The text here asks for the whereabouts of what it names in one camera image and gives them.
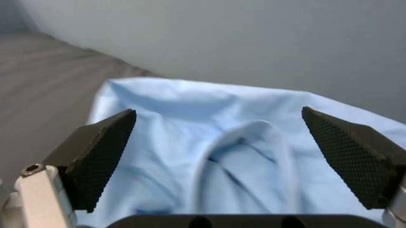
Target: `blue fabric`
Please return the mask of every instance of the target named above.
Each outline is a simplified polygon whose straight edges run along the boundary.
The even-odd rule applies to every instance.
[[[308,92],[135,78],[105,83],[90,122],[127,108],[137,122],[92,214],[105,227],[134,214],[340,213],[380,221],[328,166],[303,106],[367,124],[402,147],[406,126]]]

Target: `light blue cloth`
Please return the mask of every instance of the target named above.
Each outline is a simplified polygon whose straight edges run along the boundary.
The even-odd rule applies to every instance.
[[[405,125],[308,92],[157,78],[106,82],[89,121],[132,108],[137,122],[95,212],[77,212],[79,224],[166,213],[340,213],[380,221],[382,210],[366,210],[328,166],[301,118],[303,106],[370,125],[406,147]]]

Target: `hole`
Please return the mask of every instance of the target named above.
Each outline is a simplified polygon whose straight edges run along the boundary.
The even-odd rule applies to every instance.
[[[286,216],[282,220],[282,228],[306,228],[306,225],[295,216]]]
[[[203,216],[197,216],[189,223],[189,228],[212,228],[212,222]]]
[[[25,170],[27,171],[27,172],[31,172],[31,171],[34,171],[34,170],[36,170],[36,169],[38,169],[39,168],[39,165],[38,164],[33,164],[33,165],[30,165],[30,166],[28,166],[27,168],[25,168]]]

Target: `white wall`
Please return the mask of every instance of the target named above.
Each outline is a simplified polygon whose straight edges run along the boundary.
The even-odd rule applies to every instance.
[[[28,31],[13,0],[0,0],[0,34]]]
[[[19,0],[36,26],[166,76],[307,90],[406,123],[405,0]]]

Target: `textured gripper pad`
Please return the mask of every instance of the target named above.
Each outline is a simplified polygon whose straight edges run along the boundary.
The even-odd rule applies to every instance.
[[[79,127],[44,164],[58,167],[73,209],[92,212],[113,174],[134,127],[134,110]]]
[[[328,164],[367,208],[385,208],[403,177],[406,151],[365,125],[304,107],[302,117]]]

